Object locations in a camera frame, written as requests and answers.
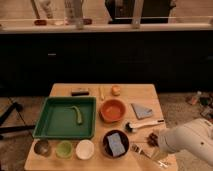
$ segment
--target wooden table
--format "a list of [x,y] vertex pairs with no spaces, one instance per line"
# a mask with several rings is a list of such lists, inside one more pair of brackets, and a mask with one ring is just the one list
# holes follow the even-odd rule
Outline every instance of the wooden table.
[[[125,118],[118,123],[106,124],[104,123],[98,114],[98,109],[103,101],[100,100],[99,87],[102,86],[105,93],[105,99],[117,98],[122,100],[126,105],[126,115]],[[159,104],[158,96],[155,91],[155,87],[152,84],[120,84],[121,95],[114,97],[110,93],[110,88],[112,84],[54,84],[50,96],[70,96],[72,88],[89,88],[90,96],[96,97],[97,100],[97,111],[96,111],[96,126],[95,135],[91,139],[95,144],[95,154],[94,156],[83,161],[77,158],[75,152],[73,152],[72,157],[69,159],[59,159],[55,155],[55,147],[59,141],[51,140],[49,141],[52,147],[51,155],[47,158],[43,156],[36,155],[33,151],[34,144],[37,140],[32,143],[30,152],[28,154],[25,170],[73,170],[73,171],[175,171],[178,170],[176,159],[174,155],[169,155],[165,160],[170,162],[171,165],[167,169],[163,169],[155,162],[147,159],[146,157],[133,152],[131,149],[123,157],[117,159],[108,158],[103,154],[101,150],[101,143],[103,136],[106,132],[112,129],[124,130],[124,126],[129,121],[135,122],[146,122],[155,119],[163,118],[161,107]],[[144,120],[137,120],[135,113],[130,105],[130,103],[141,104],[151,108],[154,111],[154,116]],[[133,143],[142,147],[145,152],[151,153],[153,148],[149,147],[146,143],[146,137],[153,131],[153,129],[164,129],[165,124],[147,127],[140,129],[137,133],[127,133],[130,140],[130,147]]]

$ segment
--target white plate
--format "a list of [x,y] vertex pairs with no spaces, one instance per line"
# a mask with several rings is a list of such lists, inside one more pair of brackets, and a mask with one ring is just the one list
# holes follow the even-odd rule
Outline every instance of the white plate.
[[79,159],[88,160],[94,154],[94,144],[90,140],[81,140],[76,147],[76,155]]

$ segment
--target small bowl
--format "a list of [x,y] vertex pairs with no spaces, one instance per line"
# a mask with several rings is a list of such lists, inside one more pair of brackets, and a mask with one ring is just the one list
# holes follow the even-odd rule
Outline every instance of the small bowl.
[[38,155],[49,156],[50,154],[50,145],[47,140],[39,140],[34,146],[34,152]]
[[[123,144],[124,146],[124,149],[125,149],[125,152],[120,154],[119,156],[113,156],[112,154],[112,150],[110,149],[110,146],[109,146],[109,141],[107,139],[108,136],[114,134],[114,133],[118,133],[119,136],[120,136],[120,139],[121,139],[121,143]],[[121,157],[121,156],[124,156],[127,151],[129,150],[129,139],[127,137],[127,135],[120,131],[120,130],[111,130],[109,132],[107,132],[105,135],[104,135],[104,138],[103,138],[103,148],[104,148],[104,153],[107,154],[107,156],[109,157],[112,157],[112,158],[118,158],[118,157]]]
[[61,141],[56,146],[55,152],[59,158],[69,158],[72,154],[72,143],[69,141]]
[[81,140],[76,147],[76,155],[81,160],[88,160],[94,154],[94,144],[90,140]]
[[117,99],[107,100],[100,107],[100,115],[107,123],[120,121],[123,119],[125,112],[124,103]]

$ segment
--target black cabinet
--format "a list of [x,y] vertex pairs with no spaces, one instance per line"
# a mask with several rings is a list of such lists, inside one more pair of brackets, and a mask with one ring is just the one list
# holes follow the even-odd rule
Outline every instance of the black cabinet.
[[213,88],[213,31],[0,34],[0,93],[48,95],[56,82]]

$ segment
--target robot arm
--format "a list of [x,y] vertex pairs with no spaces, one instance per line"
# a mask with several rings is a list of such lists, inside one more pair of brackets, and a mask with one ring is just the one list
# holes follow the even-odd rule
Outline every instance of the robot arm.
[[213,124],[196,119],[172,129],[160,131],[158,146],[167,153],[186,149],[213,166]]

